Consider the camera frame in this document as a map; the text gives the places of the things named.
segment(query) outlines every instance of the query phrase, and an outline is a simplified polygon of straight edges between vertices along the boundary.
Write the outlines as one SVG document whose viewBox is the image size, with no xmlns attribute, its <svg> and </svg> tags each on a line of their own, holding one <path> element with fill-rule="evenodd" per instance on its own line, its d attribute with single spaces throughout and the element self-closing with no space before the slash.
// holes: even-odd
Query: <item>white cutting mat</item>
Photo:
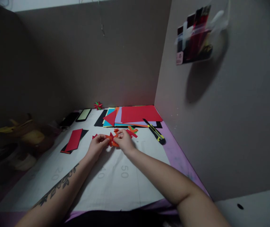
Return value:
<svg viewBox="0 0 270 227">
<path fill-rule="evenodd" d="M 27 211 L 62 179 L 86 154 L 92 135 L 114 134 L 114 128 L 94 127 L 102 111 L 92 110 L 84 122 L 74 122 L 59 135 L 46 152 L 0 202 L 0 212 Z M 72 154 L 60 153 L 73 130 L 89 130 Z M 132 138 L 142 152 L 169 164 L 163 146 L 148 128 L 138 128 Z M 150 181 L 120 149 L 108 147 L 85 181 L 74 204 L 74 211 L 132 210 L 163 199 Z"/>
</svg>

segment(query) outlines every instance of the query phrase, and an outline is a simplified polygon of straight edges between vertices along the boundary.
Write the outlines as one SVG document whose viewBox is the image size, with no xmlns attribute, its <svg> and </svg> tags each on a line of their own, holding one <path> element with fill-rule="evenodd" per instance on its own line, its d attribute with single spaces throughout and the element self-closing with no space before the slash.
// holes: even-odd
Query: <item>tattoo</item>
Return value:
<svg viewBox="0 0 270 227">
<path fill-rule="evenodd" d="M 62 185 L 62 189 L 64 189 L 66 187 L 66 185 L 69 185 L 70 181 L 68 178 L 70 178 L 72 176 L 72 173 L 76 172 L 76 167 L 79 165 L 79 163 L 73 168 L 71 169 L 70 172 L 68 172 L 67 175 L 65 175 L 57 184 L 54 185 L 54 187 L 51 188 L 50 191 L 48 191 L 33 207 L 36 207 L 38 205 L 42 206 L 45 202 L 47 202 L 48 200 L 48 196 L 50 195 L 50 199 L 52 199 L 52 197 L 55 195 L 56 193 L 56 189 L 60 189 L 61 185 Z"/>
</svg>

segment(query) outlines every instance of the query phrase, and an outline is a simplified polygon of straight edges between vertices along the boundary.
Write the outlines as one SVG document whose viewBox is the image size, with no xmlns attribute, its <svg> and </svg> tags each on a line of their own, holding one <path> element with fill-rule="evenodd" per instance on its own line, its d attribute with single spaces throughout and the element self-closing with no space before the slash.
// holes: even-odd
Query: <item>black phone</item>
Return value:
<svg viewBox="0 0 270 227">
<path fill-rule="evenodd" d="M 88 115 L 90 114 L 91 110 L 92 109 L 84 109 L 79 115 L 79 117 L 77 118 L 76 122 L 85 121 Z"/>
<path fill-rule="evenodd" d="M 70 113 L 60 124 L 60 127 L 67 127 L 71 126 L 75 119 L 78 117 L 79 113 L 78 112 L 72 112 Z"/>
</svg>

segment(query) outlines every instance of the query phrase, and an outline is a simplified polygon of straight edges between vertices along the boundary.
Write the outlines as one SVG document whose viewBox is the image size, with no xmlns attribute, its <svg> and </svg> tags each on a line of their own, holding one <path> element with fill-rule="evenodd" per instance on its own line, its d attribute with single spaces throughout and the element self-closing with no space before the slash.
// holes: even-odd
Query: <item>gray wall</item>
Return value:
<svg viewBox="0 0 270 227">
<path fill-rule="evenodd" d="M 215 201 L 270 189 L 270 1 L 233 1 L 213 61 L 176 66 L 173 0 L 155 105 Z"/>
<path fill-rule="evenodd" d="M 154 104 L 171 0 L 111 0 L 18 12 L 75 108 Z"/>
<path fill-rule="evenodd" d="M 56 75 L 17 15 L 0 8 L 0 127 L 28 112 L 50 122 L 73 110 Z M 9 141 L 0 135 L 0 146 Z"/>
</svg>

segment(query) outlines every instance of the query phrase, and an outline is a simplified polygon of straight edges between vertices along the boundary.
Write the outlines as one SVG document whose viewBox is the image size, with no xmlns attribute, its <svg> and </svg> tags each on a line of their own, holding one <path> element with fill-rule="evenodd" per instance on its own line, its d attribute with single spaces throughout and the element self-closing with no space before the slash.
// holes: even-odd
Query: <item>origami star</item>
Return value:
<svg viewBox="0 0 270 227">
<path fill-rule="evenodd" d="M 96 104 L 94 104 L 94 108 L 96 108 L 97 110 L 101 110 L 102 109 L 102 103 L 100 102 L 96 102 Z"/>
</svg>

